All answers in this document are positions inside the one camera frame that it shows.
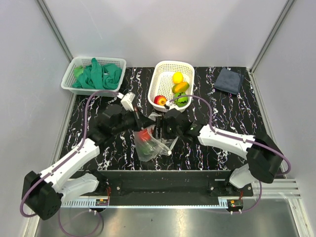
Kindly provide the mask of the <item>green fake watermelon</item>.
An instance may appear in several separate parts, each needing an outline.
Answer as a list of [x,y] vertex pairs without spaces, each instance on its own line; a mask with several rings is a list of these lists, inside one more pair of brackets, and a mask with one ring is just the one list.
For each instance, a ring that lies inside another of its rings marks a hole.
[[183,107],[186,106],[189,98],[188,97],[181,97],[183,95],[186,95],[185,92],[177,92],[176,94],[174,94],[174,104],[177,105],[178,107]]

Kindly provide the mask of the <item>orange green fake mango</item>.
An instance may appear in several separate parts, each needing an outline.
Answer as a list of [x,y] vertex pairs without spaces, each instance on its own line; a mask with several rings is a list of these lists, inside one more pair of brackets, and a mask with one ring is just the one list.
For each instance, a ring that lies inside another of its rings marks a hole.
[[179,92],[186,92],[189,86],[190,86],[189,83],[186,81],[175,84],[172,88],[172,93],[176,94]]

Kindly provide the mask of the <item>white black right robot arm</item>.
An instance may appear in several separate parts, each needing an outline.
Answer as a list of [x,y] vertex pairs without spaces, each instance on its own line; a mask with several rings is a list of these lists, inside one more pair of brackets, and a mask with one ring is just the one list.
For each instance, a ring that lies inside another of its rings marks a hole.
[[269,135],[256,137],[211,128],[208,124],[189,121],[176,109],[157,117],[156,135],[161,139],[182,138],[188,142],[219,148],[245,159],[247,163],[231,171],[224,183],[225,192],[231,196],[237,195],[244,186],[254,181],[271,184],[282,163],[282,153]]

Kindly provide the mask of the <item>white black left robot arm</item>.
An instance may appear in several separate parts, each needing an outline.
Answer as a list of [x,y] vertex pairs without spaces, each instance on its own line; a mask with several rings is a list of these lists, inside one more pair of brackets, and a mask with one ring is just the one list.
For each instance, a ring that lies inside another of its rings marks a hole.
[[28,206],[34,215],[42,220],[54,216],[61,205],[85,193],[102,195],[107,188],[102,175],[88,173],[70,181],[84,164],[100,154],[117,134],[132,130],[141,131],[155,122],[144,116],[136,106],[131,110],[120,105],[109,105],[98,116],[95,127],[89,129],[81,143],[52,166],[35,173],[30,171],[24,177],[20,213],[28,217],[23,206]]

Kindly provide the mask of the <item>yellow fake lemon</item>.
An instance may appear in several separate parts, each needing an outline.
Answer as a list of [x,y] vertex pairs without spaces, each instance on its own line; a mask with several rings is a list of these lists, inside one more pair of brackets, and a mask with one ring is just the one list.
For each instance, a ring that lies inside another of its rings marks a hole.
[[175,72],[172,76],[172,81],[174,84],[179,84],[183,82],[183,80],[184,80],[184,77],[181,72]]

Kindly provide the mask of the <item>red fake tomato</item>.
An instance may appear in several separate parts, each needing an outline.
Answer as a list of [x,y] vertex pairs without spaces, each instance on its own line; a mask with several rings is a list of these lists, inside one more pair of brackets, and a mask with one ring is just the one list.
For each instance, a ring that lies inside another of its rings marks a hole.
[[164,106],[166,104],[166,102],[167,102],[167,99],[162,95],[157,95],[154,98],[154,103],[157,105]]

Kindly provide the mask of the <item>clear zip top bag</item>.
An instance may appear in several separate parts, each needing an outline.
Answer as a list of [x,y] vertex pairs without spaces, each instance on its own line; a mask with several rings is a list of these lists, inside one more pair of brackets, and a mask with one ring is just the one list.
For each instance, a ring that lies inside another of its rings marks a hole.
[[[143,162],[148,162],[148,161],[154,159],[158,155],[170,156],[172,154],[172,149],[178,140],[178,137],[175,139],[158,139],[158,138],[155,138],[155,124],[145,128],[145,129],[148,130],[148,132],[151,134],[151,138],[152,138],[150,141],[147,141],[147,142],[142,142],[138,138],[137,135],[138,135],[139,131],[134,132],[135,149],[136,149],[136,152],[138,155],[138,159],[140,161],[143,161]],[[141,143],[152,143],[153,145],[155,145],[156,150],[157,150],[157,155],[154,157],[146,158],[146,159],[140,158],[139,153],[138,153],[138,151],[139,151],[138,144],[141,144]]]

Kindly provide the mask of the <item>pink red fake fruit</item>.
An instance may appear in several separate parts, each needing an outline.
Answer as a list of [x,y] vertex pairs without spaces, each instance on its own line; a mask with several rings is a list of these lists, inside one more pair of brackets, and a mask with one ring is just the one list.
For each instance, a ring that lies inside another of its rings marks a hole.
[[150,141],[152,139],[151,134],[148,132],[147,129],[139,131],[137,136],[142,142],[147,142],[147,141]]

